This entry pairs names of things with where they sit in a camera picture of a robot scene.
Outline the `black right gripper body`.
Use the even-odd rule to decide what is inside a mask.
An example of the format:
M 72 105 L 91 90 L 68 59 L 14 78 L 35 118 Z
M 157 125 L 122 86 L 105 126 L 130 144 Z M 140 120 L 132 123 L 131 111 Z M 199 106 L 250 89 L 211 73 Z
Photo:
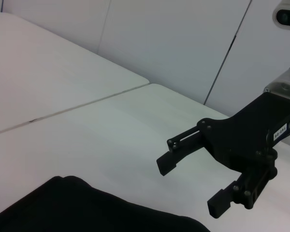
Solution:
M 204 118 L 197 123 L 204 147 L 227 168 L 274 167 L 274 146 L 290 135 L 290 99 L 263 93 L 227 119 Z

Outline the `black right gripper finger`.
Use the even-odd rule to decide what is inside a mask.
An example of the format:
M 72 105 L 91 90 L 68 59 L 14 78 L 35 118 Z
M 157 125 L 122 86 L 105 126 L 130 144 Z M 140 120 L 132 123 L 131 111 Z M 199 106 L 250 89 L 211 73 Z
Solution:
M 213 217 L 223 215 L 230 208 L 232 202 L 241 204 L 246 209 L 252 209 L 267 183 L 276 176 L 277 168 L 275 166 L 248 168 L 236 181 L 218 191 L 207 201 L 209 214 Z
M 167 140 L 169 151 L 157 159 L 159 172 L 168 174 L 186 156 L 204 147 L 203 135 L 195 126 Z

